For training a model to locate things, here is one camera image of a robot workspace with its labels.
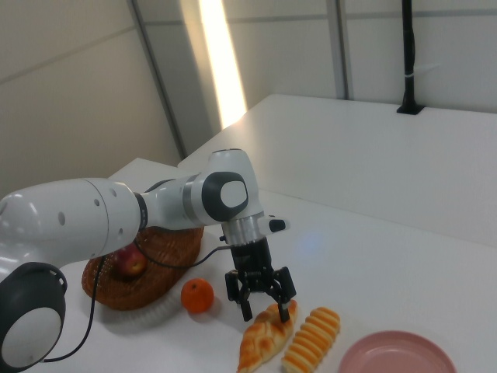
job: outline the bread roll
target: bread roll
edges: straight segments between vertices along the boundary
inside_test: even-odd
[[[336,312],[326,307],[312,310],[281,359],[287,373],[313,372],[339,331],[340,317]]]
[[[238,373],[250,373],[262,363],[278,354],[294,332],[297,318],[297,302],[290,301],[288,307],[290,320],[280,320],[278,305],[270,305],[255,318],[254,323],[243,334],[240,344]]]

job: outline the black pole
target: black pole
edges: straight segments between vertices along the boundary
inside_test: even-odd
[[[424,106],[414,98],[414,60],[416,55],[414,30],[412,29],[412,0],[402,0],[402,28],[404,29],[404,76],[405,91],[402,106],[397,113],[416,115]]]

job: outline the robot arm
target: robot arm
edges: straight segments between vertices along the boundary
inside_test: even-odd
[[[252,318],[248,297],[273,297],[283,321],[296,291],[286,267],[274,270],[266,236],[289,228],[266,217],[248,156],[215,152],[198,175],[134,193],[105,179],[65,180],[11,193],[0,201],[0,372],[23,371],[57,343],[67,283],[58,268],[116,251],[141,229],[221,224],[235,270],[230,301]]]

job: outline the apple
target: apple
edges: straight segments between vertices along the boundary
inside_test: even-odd
[[[138,277],[147,269],[148,260],[134,242],[116,251],[114,268],[123,277]]]

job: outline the white wall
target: white wall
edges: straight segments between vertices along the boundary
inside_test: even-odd
[[[0,196],[179,153],[126,0],[0,2]]]
[[[187,153],[220,129],[199,0],[138,0]],[[273,93],[336,98],[326,0],[224,0],[247,107]]]
[[[344,2],[351,99],[400,104],[401,2]],[[415,0],[412,9],[416,101],[497,113],[497,3]]]

